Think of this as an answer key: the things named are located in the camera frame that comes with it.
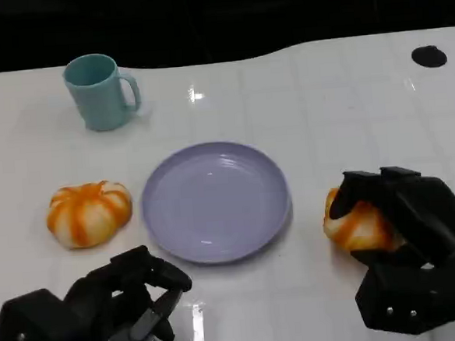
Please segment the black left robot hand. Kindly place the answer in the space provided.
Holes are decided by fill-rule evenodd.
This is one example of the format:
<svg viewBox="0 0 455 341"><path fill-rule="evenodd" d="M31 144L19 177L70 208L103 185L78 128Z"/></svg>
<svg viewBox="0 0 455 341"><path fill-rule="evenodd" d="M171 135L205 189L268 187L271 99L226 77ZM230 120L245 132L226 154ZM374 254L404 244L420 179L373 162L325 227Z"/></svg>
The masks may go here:
<svg viewBox="0 0 455 341"><path fill-rule="evenodd" d="M191 288L185 272L140 245L78 279L64 302L86 341L174 341L169 318Z"/></svg>

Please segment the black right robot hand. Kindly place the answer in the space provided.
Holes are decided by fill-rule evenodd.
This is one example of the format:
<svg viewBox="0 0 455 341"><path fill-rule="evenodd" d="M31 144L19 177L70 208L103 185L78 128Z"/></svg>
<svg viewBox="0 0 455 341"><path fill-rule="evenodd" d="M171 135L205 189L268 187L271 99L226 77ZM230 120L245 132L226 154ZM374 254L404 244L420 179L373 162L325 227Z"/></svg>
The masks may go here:
<svg viewBox="0 0 455 341"><path fill-rule="evenodd" d="M353 233L351 226L369 223L366 243L347 241L365 265L438 266L455 255L455 194L442 179L416 170L344 172L328 194L324 217L340 226L339 240Z"/></svg>

